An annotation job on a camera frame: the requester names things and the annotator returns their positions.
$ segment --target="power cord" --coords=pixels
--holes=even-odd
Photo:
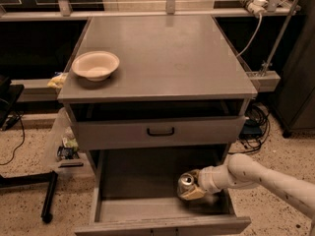
[[[256,29],[255,29],[255,31],[254,31],[254,33],[253,33],[253,35],[252,35],[252,37],[251,37],[250,40],[248,41],[248,43],[247,43],[247,45],[245,46],[245,48],[244,48],[240,53],[238,53],[238,54],[236,55],[236,58],[239,57],[240,55],[242,55],[242,54],[248,49],[248,47],[250,46],[250,44],[251,44],[252,41],[254,40],[254,38],[255,38],[255,36],[256,36],[256,34],[257,34],[259,28],[260,28],[260,25],[262,24],[262,21],[263,21],[263,15],[260,13],[260,14],[259,14],[259,22],[258,22],[258,25],[257,25],[257,27],[256,27]]]
[[[16,112],[16,114],[17,114],[17,116],[18,116],[18,118],[19,118],[19,121],[20,121],[20,123],[21,123],[23,138],[22,138],[21,143],[20,143],[19,145],[17,145],[17,146],[13,149],[11,159],[8,160],[7,162],[0,163],[0,166],[7,165],[7,164],[9,164],[10,162],[13,161],[17,149],[18,149],[19,147],[21,147],[21,146],[24,144],[24,141],[25,141],[25,139],[26,139],[26,132],[25,132],[24,125],[23,125],[23,122],[22,122],[22,115],[21,115],[18,111],[15,111],[15,112]]]
[[[265,114],[265,112],[259,108],[254,103],[250,104],[248,109],[245,112],[245,116],[248,117],[250,122],[247,122],[247,126],[258,127],[262,130],[260,135],[242,135],[238,138],[238,140],[244,145],[245,151],[234,151],[228,152],[228,154],[235,154],[235,153],[246,153],[246,154],[253,154],[259,152],[262,145],[266,142],[267,138],[270,134],[270,121],[268,119],[270,112]]]

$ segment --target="cabinet top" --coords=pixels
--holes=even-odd
[[[251,98],[257,91],[210,15],[93,18],[77,56],[109,51],[120,59],[103,82],[72,71],[64,103]]]

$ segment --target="terrazzo floor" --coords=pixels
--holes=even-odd
[[[0,166],[3,177],[49,172],[42,162],[52,121],[26,122],[26,139],[14,160]],[[315,183],[315,135],[293,134],[284,139],[282,129],[270,116],[271,133],[261,151],[253,157],[263,165]],[[0,133],[1,163],[11,156],[22,139],[21,127]],[[241,149],[240,145],[232,146]],[[41,221],[41,209],[47,184],[0,190],[0,235],[74,235],[74,228],[87,225],[95,178],[93,174],[59,173],[49,224]],[[310,220],[262,187],[230,190],[237,216],[250,216],[252,223],[240,234],[308,235]]]

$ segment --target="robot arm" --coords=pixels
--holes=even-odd
[[[315,185],[268,169],[245,154],[234,154],[227,164],[184,173],[178,180],[178,196],[195,200],[225,188],[261,185],[315,221]]]

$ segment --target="black stand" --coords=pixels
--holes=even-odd
[[[2,127],[2,125],[6,121],[9,113],[11,112],[14,104],[20,97],[23,89],[23,85],[10,86],[7,92],[0,95],[0,127]],[[4,178],[0,175],[0,189],[49,182],[45,203],[43,205],[41,213],[42,221],[45,223],[49,223],[52,219],[52,214],[49,211],[57,183],[57,178],[58,174],[54,171],[50,173],[11,178]]]
[[[46,199],[43,204],[43,208],[41,212],[42,221],[45,223],[49,223],[52,219],[52,214],[49,211],[50,211],[55,187],[57,184],[57,178],[58,178],[58,174],[54,171],[50,173],[42,173],[42,174],[36,174],[36,175],[30,175],[30,176],[11,177],[11,178],[4,178],[0,176],[0,189],[49,182]]]

